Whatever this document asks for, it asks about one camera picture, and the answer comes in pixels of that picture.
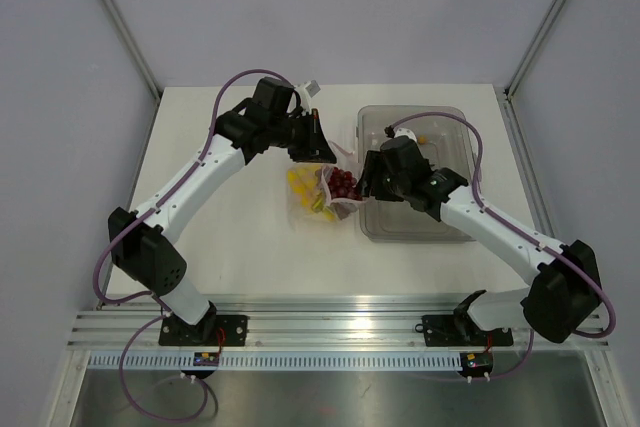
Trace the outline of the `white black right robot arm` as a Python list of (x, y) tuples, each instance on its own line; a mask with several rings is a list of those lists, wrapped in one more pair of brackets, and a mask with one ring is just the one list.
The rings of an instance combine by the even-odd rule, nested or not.
[(562, 343), (601, 304), (601, 283), (593, 249), (566, 244), (491, 209), (468, 181), (449, 168), (432, 168), (407, 136), (367, 152), (358, 189), (382, 202), (405, 202), (479, 242), (525, 282), (520, 290), (479, 290), (454, 310), (454, 331), (476, 343), (489, 331), (529, 327)]

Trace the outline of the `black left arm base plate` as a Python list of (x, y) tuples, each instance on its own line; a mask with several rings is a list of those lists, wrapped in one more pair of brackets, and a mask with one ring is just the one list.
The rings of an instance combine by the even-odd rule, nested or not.
[(162, 321), (159, 345), (169, 347), (242, 347), (246, 343), (248, 317), (216, 314), (189, 325), (172, 316)]

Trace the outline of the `clear red-dotted zip bag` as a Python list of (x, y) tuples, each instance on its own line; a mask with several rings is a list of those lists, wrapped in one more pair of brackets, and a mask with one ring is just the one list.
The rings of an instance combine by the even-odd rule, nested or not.
[[(345, 219), (351, 217), (356, 212), (358, 212), (360, 208), (364, 205), (365, 199), (362, 198), (360, 201), (355, 201), (350, 199), (332, 199), (330, 197), (329, 188), (327, 186), (329, 169), (332, 167), (338, 167), (340, 169), (349, 170), (354, 174), (358, 182), (360, 173), (361, 173), (361, 165), (359, 164), (357, 155), (354, 151), (346, 150), (342, 146), (340, 146), (339, 144), (333, 141), (330, 141), (329, 144), (337, 157), (336, 163), (322, 163), (322, 164), (297, 163), (297, 164), (293, 164), (291, 167), (301, 166), (302, 164), (311, 164), (321, 168), (321, 186), (324, 190), (325, 197), (326, 197), (325, 204), (335, 213), (337, 217), (337, 221), (331, 223), (331, 224), (334, 224), (334, 223), (344, 221)], [(293, 226), (298, 226), (298, 225), (302, 225), (303, 223), (309, 223), (309, 222), (318, 222), (318, 221), (292, 221), (289, 217), (289, 209), (287, 205), (287, 194), (286, 194), (286, 206), (287, 206), (288, 220)]]

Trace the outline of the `red grape bunch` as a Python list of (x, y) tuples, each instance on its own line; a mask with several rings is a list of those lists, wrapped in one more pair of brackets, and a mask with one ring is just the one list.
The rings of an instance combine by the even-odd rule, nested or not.
[(349, 170), (338, 167), (330, 168), (327, 186), (332, 199), (350, 199), (355, 201), (362, 199), (357, 191), (357, 179)]

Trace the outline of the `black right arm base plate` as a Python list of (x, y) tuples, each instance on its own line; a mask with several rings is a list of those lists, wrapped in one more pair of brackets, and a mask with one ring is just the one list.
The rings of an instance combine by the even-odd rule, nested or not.
[(414, 326), (427, 347), (511, 347), (510, 329), (482, 331), (473, 323), (460, 321), (453, 314), (424, 315)]

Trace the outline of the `yellow banana bunch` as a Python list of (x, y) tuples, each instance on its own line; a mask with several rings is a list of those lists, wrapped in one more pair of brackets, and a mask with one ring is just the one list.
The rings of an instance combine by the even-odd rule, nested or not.
[(291, 167), (286, 173), (286, 181), (287, 205), (292, 221), (337, 221), (335, 213), (325, 204), (320, 167), (311, 164)]

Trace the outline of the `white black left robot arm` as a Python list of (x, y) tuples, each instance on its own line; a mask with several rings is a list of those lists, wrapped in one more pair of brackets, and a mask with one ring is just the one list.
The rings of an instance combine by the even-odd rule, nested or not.
[(183, 230), (228, 179), (271, 147), (297, 163), (333, 163), (319, 113), (310, 104), (315, 81), (294, 86), (262, 70), (253, 94), (215, 113), (204, 145), (164, 187), (136, 209), (115, 209), (108, 218), (112, 263), (144, 286), (162, 308), (163, 346), (221, 345), (242, 316), (219, 316), (216, 306), (187, 277), (175, 244)]

